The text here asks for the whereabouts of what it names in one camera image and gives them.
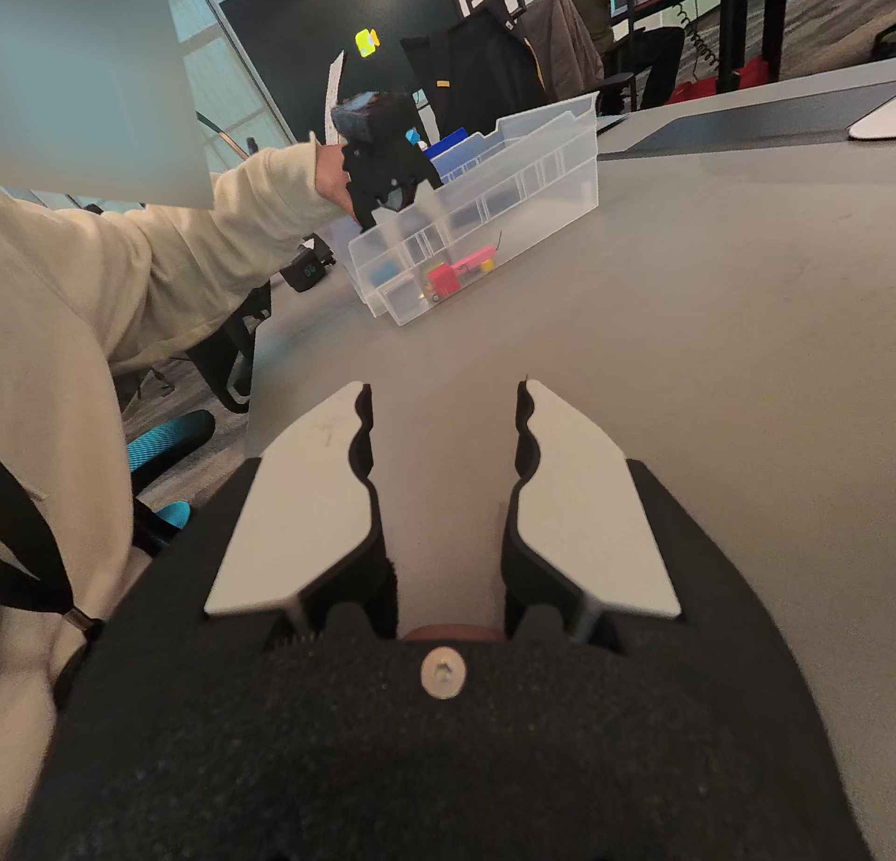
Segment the black office chair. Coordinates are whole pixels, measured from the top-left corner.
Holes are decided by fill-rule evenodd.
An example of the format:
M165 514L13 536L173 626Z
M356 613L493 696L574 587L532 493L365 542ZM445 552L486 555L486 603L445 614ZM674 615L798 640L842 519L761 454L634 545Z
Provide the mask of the black office chair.
M255 337L246 320L259 325L271 314L267 282L253 289L213 334L185 351L211 393L233 414L246 414L250 406Z

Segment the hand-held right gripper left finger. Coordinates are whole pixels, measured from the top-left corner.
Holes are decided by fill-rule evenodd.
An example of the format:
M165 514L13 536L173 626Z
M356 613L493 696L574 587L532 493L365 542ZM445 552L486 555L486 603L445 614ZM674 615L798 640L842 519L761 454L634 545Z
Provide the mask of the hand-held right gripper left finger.
M205 601L210 618L323 620L389 577L373 467L372 389L350 382L263 452Z

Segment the person's right hand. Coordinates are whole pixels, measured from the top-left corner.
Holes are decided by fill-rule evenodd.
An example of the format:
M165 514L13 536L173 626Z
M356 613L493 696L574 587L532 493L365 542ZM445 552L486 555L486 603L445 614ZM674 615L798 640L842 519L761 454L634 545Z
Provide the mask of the person's right hand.
M441 623L420 626L403 637L407 642L504 642L502 631L474 624Z

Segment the red bag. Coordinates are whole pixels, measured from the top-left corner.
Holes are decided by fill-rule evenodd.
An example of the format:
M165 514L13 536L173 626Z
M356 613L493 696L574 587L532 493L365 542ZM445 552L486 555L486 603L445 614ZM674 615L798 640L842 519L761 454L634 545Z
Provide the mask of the red bag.
M738 84L737 89L749 89L760 85L766 85L770 81L770 66L762 56L756 56L745 65L735 71ZM701 98L714 96L718 93L718 79L716 77L701 80L689 80L679 84L666 102L666 105L681 104Z

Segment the black jacket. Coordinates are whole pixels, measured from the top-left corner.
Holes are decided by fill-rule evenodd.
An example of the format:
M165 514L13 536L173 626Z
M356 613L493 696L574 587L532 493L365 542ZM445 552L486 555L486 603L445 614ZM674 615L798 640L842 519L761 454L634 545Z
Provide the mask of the black jacket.
M525 35L488 7L450 29L399 43L441 138L460 129L486 136L500 119L549 103Z

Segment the clear plastic organizer tray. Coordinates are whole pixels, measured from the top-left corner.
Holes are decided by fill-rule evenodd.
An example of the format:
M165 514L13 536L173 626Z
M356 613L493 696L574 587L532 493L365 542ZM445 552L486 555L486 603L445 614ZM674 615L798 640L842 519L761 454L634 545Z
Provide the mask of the clear plastic organizer tray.
M431 196L365 233L347 219L334 226L335 261L370 312L404 326L595 209L598 99L592 92L502 118L433 160L442 187ZM495 268L459 277L459 292L431 302L426 273L488 245ZM369 269L388 260L402 272L373 287Z

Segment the large black wall screen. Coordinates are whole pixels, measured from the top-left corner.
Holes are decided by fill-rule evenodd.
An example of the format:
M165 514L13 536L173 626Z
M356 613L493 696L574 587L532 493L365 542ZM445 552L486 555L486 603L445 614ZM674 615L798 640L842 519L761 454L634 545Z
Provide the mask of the large black wall screen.
M400 40L457 22L452 0L224 0L230 26L299 141L325 138L330 64L345 51L340 99L366 90L418 93ZM380 48L362 59L355 34L375 29Z

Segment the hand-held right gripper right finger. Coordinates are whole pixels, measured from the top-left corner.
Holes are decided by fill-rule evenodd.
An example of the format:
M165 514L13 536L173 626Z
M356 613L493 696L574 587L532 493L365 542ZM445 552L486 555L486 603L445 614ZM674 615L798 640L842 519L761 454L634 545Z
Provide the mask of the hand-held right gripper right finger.
M675 620L681 604L624 452L542 382L517 389L517 482L501 548L504 618L551 606Z

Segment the white paper strip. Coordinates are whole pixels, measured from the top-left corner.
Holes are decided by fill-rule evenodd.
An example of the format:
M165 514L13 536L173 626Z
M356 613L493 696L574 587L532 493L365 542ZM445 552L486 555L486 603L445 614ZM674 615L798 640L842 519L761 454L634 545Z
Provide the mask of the white paper strip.
M338 129L336 128L332 111L340 102L340 86L344 69L345 51L341 50L335 60L330 64L328 72L326 94L324 99L324 137L326 145L341 146L344 144Z

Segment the grey desk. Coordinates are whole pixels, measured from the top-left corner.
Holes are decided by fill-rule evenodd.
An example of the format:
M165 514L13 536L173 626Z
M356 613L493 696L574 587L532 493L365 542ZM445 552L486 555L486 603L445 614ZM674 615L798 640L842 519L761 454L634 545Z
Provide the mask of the grey desk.
M745 575L809 682L876 859L894 859L894 144L623 157L672 119L894 93L894 61L633 115L599 206L409 325L337 269L274 287L247 456L370 383L400 627L498 624L517 384L647 464Z

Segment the person's cream sweater torso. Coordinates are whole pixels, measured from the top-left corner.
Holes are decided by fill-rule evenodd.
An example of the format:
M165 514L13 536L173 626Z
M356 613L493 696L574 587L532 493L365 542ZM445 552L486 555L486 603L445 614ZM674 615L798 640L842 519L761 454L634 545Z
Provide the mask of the person's cream sweater torso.
M132 371L110 370L95 329L102 216L122 215L2 199L2 463L49 524L75 604L92 617L113 610L137 561L114 387Z

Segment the small black box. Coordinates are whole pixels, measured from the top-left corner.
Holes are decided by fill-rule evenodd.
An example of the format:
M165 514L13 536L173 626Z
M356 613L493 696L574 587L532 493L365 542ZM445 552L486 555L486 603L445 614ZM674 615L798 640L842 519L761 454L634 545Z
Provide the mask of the small black box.
M320 284L335 266L330 245L317 233L310 233L297 247L290 262L279 273L297 294L304 294Z

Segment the white tablet stand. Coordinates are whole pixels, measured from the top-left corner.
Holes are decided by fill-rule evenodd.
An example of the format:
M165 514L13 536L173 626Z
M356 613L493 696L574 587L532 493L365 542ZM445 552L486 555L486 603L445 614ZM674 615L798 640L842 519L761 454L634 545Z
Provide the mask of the white tablet stand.
M894 141L896 138L896 99L893 97L862 119L850 125L847 136L853 141Z

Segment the brown jacket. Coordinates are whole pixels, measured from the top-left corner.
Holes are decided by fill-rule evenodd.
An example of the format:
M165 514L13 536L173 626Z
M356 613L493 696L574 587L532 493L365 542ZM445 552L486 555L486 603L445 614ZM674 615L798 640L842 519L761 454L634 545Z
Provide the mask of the brown jacket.
M550 104L592 92L605 71L572 0L532 0L518 18Z

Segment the person's left hand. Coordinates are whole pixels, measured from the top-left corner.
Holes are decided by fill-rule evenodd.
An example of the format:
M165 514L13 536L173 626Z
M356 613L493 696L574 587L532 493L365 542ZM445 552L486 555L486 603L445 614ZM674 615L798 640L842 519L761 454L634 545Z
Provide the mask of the person's left hand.
M344 169L344 155L340 145L317 145L315 149L315 190L318 195L351 217L354 207L349 192L350 177Z

